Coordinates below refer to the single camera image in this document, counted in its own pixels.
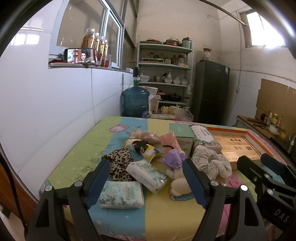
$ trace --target refrigerator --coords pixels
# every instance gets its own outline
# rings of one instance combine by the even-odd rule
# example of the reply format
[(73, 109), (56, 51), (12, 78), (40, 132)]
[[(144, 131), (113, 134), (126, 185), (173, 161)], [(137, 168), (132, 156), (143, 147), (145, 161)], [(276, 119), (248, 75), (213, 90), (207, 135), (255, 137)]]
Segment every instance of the refrigerator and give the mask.
[(191, 113), (193, 122), (221, 125), (230, 68), (209, 60), (196, 64)]

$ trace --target pink package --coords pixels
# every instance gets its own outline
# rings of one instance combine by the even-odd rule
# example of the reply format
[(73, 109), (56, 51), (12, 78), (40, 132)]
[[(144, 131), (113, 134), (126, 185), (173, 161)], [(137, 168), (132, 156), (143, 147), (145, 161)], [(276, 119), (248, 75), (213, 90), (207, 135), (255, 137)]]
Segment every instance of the pink package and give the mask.
[[(176, 138), (174, 132), (164, 134), (164, 135), (160, 136), (159, 139), (160, 139), (160, 142), (163, 146), (171, 146), (171, 147), (177, 149), (178, 152), (181, 152), (181, 148), (179, 146), (179, 143), (177, 142), (177, 138)], [(168, 154), (168, 152), (170, 150), (172, 150), (171, 147), (164, 147), (165, 154)]]

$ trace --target smartphone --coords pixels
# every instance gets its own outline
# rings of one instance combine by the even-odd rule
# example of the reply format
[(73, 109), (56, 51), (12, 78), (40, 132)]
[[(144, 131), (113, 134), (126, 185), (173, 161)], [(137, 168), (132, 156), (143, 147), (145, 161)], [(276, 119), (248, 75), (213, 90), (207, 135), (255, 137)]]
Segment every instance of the smartphone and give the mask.
[(95, 64), (97, 52), (95, 49), (89, 48), (65, 49), (64, 60), (69, 64)]

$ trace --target metal screw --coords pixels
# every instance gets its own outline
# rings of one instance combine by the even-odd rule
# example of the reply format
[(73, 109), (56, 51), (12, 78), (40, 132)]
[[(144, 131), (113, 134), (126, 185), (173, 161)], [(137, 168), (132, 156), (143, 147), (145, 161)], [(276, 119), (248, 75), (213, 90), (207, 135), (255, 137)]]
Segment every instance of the metal screw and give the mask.
[(211, 185), (212, 186), (218, 186), (219, 185), (219, 182), (217, 182), (216, 180), (212, 180), (211, 181)]
[(49, 191), (51, 191), (52, 190), (52, 186), (47, 186), (46, 188), (45, 188), (45, 191), (47, 191), (47, 192), (49, 192)]
[(267, 192), (268, 192), (269, 195), (273, 194), (273, 191), (271, 189), (267, 189)]
[(82, 185), (82, 181), (77, 181), (77, 182), (74, 183), (74, 185), (76, 187), (80, 187)]
[(248, 187), (247, 187), (246, 185), (241, 185), (241, 189), (242, 189), (243, 191), (248, 191)]

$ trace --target metal shelf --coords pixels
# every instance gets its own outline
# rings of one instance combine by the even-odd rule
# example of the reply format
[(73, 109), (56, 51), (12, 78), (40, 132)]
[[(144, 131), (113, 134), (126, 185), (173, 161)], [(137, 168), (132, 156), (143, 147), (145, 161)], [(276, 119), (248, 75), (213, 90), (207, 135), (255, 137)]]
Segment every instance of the metal shelf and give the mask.
[(160, 100), (159, 103), (187, 105), (187, 103), (184, 103), (184, 102), (175, 102), (175, 101), (168, 101), (168, 100)]
[(183, 67), (174, 64), (163, 64), (163, 63), (141, 63), (139, 62), (139, 66), (151, 66), (151, 67), (163, 67), (163, 68), (170, 68), (170, 69), (182, 69), (182, 70), (191, 70), (190, 67)]
[(187, 87), (188, 85), (177, 85), (177, 84), (169, 84), (169, 83), (159, 83), (159, 82), (140, 82), (140, 84), (155, 84), (155, 85), (174, 85), (174, 86), (181, 86), (181, 87)]
[(166, 44), (139, 44), (140, 49), (147, 49), (147, 50), (164, 50), (164, 51), (171, 51), (176, 53), (185, 53), (189, 54), (192, 52), (192, 49), (179, 47), (179, 46), (172, 46)]

